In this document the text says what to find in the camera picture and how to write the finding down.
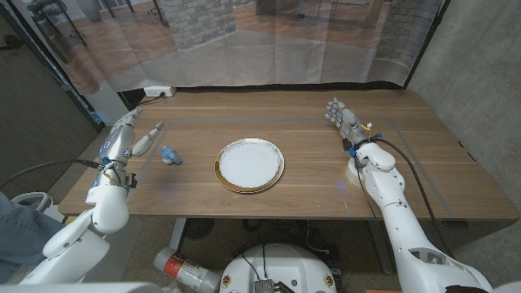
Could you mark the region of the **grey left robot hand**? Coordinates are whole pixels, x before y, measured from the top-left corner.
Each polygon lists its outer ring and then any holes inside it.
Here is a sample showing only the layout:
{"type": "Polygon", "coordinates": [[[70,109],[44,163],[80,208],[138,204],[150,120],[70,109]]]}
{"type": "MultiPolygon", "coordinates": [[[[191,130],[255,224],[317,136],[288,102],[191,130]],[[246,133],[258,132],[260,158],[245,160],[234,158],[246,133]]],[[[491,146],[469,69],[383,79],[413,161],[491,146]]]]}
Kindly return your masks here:
{"type": "Polygon", "coordinates": [[[127,165],[132,156],[145,155],[160,134],[164,123],[158,123],[148,134],[141,138],[136,144],[130,146],[134,141],[134,124],[141,114],[140,108],[135,108],[122,116],[112,127],[105,143],[100,147],[99,159],[103,165],[111,162],[127,165]]]}

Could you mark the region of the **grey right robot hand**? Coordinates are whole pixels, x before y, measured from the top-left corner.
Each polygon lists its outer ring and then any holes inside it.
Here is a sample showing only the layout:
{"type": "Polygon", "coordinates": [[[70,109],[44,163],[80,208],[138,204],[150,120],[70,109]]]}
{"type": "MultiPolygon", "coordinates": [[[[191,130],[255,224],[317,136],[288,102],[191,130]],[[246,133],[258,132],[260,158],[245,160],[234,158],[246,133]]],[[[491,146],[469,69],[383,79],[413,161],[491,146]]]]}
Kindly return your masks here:
{"type": "Polygon", "coordinates": [[[339,129],[342,138],[347,139],[352,144],[357,144],[369,137],[352,109],[336,97],[328,103],[326,109],[325,117],[339,129]]]}

